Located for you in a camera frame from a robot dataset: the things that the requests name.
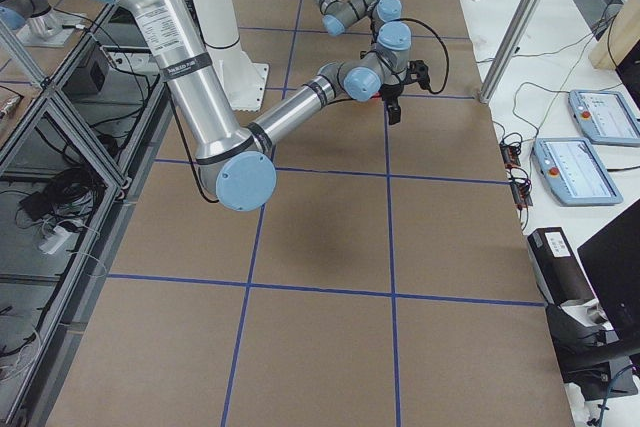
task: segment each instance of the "black monitor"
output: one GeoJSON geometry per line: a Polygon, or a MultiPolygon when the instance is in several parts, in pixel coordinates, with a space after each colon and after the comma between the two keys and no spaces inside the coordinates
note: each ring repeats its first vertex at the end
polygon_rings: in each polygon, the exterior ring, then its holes
{"type": "MultiPolygon", "coordinates": [[[[578,255],[620,340],[640,338],[640,200],[580,246],[578,255]]],[[[640,353],[629,354],[640,364],[640,353]]]]}

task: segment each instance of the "computer monitor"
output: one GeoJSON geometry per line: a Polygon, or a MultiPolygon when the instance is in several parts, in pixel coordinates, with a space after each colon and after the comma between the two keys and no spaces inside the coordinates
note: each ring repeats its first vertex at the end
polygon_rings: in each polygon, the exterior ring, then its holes
{"type": "MultiPolygon", "coordinates": [[[[618,337],[640,338],[640,200],[580,246],[578,255],[618,337]]],[[[640,363],[640,353],[631,358],[640,363]]]]}

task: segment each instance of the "white table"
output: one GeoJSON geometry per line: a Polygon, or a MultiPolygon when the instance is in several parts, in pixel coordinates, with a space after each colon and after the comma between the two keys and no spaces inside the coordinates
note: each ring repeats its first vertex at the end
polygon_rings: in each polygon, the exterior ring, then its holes
{"type": "MultiPolygon", "coordinates": [[[[476,59],[482,61],[493,57],[520,0],[460,1],[476,59]]],[[[542,0],[520,42],[518,54],[554,52],[587,34],[589,26],[572,0],[542,0]]],[[[525,139],[534,136],[534,129],[511,113],[514,94],[523,82],[533,82],[550,90],[602,89],[618,84],[620,79],[615,72],[595,70],[589,63],[588,54],[594,45],[595,40],[586,37],[554,55],[512,59],[490,102],[494,120],[504,125],[507,132],[520,132],[525,139]]],[[[482,77],[486,75],[489,66],[489,62],[479,64],[482,77]]],[[[614,90],[624,94],[640,118],[640,111],[624,86],[618,86],[614,90]]],[[[572,119],[567,97],[566,94],[556,96],[536,87],[525,86],[517,97],[517,112],[533,124],[540,125],[550,106],[548,117],[540,128],[540,137],[577,137],[581,133],[572,119]]],[[[500,138],[502,131],[499,127],[496,128],[496,133],[500,138]]],[[[522,165],[530,172],[533,182],[534,206],[529,209],[525,235],[539,227],[560,226],[571,246],[577,249],[640,198],[640,170],[635,170],[611,174],[624,197],[622,204],[613,207],[564,207],[551,195],[541,175],[537,171],[531,172],[535,170],[530,163],[531,146],[532,142],[526,142],[521,154],[522,165]]],[[[596,146],[596,150],[607,168],[640,165],[640,148],[596,146]]],[[[592,415],[597,416],[597,402],[589,404],[592,415]]],[[[607,427],[638,425],[640,396],[613,399],[608,406],[611,410],[604,419],[607,427]]]]}

